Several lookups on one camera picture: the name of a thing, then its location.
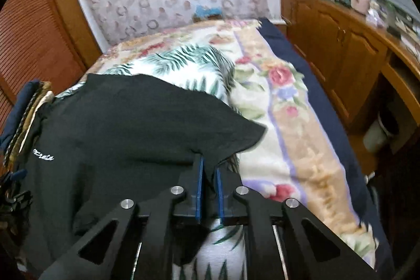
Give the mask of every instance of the metal screw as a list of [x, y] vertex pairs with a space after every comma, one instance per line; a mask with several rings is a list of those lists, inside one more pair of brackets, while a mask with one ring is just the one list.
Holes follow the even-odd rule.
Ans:
[[236, 190], [239, 195], [246, 195], [249, 192], [246, 186], [238, 186]]
[[295, 198], [287, 198], [286, 205], [289, 208], [296, 208], [296, 207], [299, 206], [299, 201], [297, 199], [295, 199]]
[[123, 209], [130, 209], [134, 205], [134, 201], [132, 199], [125, 199], [121, 202], [121, 207]]
[[183, 193], [183, 187], [179, 185], [173, 186], [171, 187], [171, 192], [174, 195], [181, 195]]

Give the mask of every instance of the trash can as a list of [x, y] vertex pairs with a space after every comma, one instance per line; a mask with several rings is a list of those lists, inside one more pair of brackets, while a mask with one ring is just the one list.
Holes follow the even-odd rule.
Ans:
[[391, 138], [399, 132], [398, 123], [387, 108], [383, 108], [377, 114], [377, 119], [367, 130], [363, 137], [365, 148], [372, 153], [378, 152]]

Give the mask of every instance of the red rose print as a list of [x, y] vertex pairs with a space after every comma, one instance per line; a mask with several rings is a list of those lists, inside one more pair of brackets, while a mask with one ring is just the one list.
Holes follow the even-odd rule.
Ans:
[[235, 61], [237, 65], [246, 65], [247, 63], [250, 63], [250, 62], [251, 62], [251, 58], [248, 56], [241, 57], [240, 59], [237, 59]]
[[268, 76], [272, 83], [278, 86], [286, 86], [293, 83], [293, 74], [284, 66], [277, 66], [270, 69]]
[[299, 115], [299, 112], [297, 111], [297, 108], [295, 106], [288, 106], [286, 108], [287, 115], [289, 117], [297, 117]]
[[276, 195], [270, 196], [270, 199], [277, 202], [283, 202], [285, 199], [289, 198], [296, 189], [290, 184], [277, 184], [276, 185]]

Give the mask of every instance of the navy blue bed sheet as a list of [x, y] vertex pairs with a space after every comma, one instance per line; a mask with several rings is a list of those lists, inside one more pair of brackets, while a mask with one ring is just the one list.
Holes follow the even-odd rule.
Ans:
[[292, 63], [298, 72], [304, 74], [309, 102], [346, 170], [353, 208], [363, 222], [371, 224], [373, 235], [379, 240], [375, 265], [377, 274], [383, 280], [391, 279], [394, 274], [391, 249], [343, 125], [308, 63], [294, 51], [292, 44], [268, 19], [263, 18], [260, 21], [260, 34], [274, 54]]

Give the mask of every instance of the embroidered logo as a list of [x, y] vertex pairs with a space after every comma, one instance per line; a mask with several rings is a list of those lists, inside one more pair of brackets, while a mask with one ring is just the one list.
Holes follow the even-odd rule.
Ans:
[[37, 149], [33, 149], [32, 152], [34, 153], [35, 156], [37, 156], [39, 159], [44, 159], [44, 160], [54, 160], [54, 156], [50, 156], [49, 154], [42, 154], [41, 152], [39, 152]]

